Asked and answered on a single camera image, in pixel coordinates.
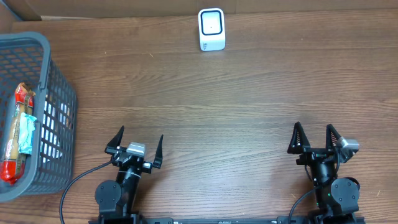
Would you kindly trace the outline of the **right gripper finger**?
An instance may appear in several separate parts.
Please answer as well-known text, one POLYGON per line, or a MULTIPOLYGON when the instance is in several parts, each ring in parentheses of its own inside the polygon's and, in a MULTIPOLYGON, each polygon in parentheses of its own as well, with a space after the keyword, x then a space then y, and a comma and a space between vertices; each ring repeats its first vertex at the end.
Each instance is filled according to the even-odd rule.
POLYGON ((335 143, 341 135, 337 132, 337 130, 334 128, 332 124, 328 124, 326 126, 326 148, 331 149, 332 147, 335 147, 335 143))
POLYGON ((311 148, 300 122, 294 124, 292 138, 287 150, 288 154, 303 154, 311 148))

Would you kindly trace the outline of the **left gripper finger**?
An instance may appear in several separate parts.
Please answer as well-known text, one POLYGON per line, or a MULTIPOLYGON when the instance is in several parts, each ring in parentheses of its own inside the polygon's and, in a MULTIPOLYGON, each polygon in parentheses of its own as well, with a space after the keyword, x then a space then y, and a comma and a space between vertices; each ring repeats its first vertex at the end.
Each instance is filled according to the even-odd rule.
POLYGON ((116 149, 118 146, 121 144, 121 140, 123 138, 123 133, 124 133, 124 126, 121 126, 119 129, 118 133, 110 140, 110 142, 107 144, 107 148, 111 149, 116 149))
POLYGON ((162 134, 159 139, 154 162, 162 162, 162 160, 163 160, 163 150, 162 150, 163 138, 164 138, 164 135, 162 134))

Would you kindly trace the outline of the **teal snack packet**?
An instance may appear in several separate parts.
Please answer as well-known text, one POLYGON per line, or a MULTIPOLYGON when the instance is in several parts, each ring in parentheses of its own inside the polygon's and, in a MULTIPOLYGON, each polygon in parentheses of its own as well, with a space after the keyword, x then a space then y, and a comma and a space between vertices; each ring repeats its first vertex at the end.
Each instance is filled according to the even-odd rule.
POLYGON ((33 133, 35 131, 35 122, 37 118, 30 114, 22 112, 19 120, 19 138, 18 151, 20 154, 32 154, 33 133))

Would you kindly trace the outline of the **long orange snack package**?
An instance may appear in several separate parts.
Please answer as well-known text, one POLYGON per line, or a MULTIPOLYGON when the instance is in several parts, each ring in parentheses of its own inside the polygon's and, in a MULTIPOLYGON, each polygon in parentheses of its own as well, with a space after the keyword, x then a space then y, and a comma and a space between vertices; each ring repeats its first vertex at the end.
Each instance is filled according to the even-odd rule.
POLYGON ((21 134, 27 131, 27 125, 22 126, 21 119, 26 115, 33 115, 35 92, 22 82, 18 84, 14 96, 14 112, 1 163, 1 180, 10 185, 14 185, 24 174, 27 153, 21 152, 20 147, 21 134))

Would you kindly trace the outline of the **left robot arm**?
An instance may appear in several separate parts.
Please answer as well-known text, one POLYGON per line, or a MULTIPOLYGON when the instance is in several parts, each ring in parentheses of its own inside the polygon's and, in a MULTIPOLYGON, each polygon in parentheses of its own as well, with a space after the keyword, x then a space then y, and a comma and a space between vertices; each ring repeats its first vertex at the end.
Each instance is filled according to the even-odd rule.
POLYGON ((97 186, 95 200, 99 206, 99 215, 95 223, 139 223, 140 216, 132 212, 139 181, 143 173, 150 174, 152 169, 160 169, 163 160, 162 142, 160 137, 152 162, 145 160, 144 144, 130 142, 122 147, 124 127, 110 140, 105 153, 111 155, 111 164, 117 167, 115 180, 106 180, 97 186))

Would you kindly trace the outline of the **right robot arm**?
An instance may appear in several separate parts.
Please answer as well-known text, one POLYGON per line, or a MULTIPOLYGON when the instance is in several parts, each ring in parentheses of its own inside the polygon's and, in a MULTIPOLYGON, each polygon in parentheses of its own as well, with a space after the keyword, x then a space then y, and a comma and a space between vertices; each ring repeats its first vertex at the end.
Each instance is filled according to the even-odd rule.
POLYGON ((355 217, 359 210, 360 183, 353 177, 338 177, 340 165, 348 162, 358 151, 359 142, 344 138, 332 124, 326 126, 323 148, 312 147, 301 123, 294 124, 287 152, 299 156, 296 164, 304 166, 313 189, 292 205, 288 223, 364 223, 364 218, 355 217), (315 195, 318 208, 296 221, 296 207, 311 194, 315 195))

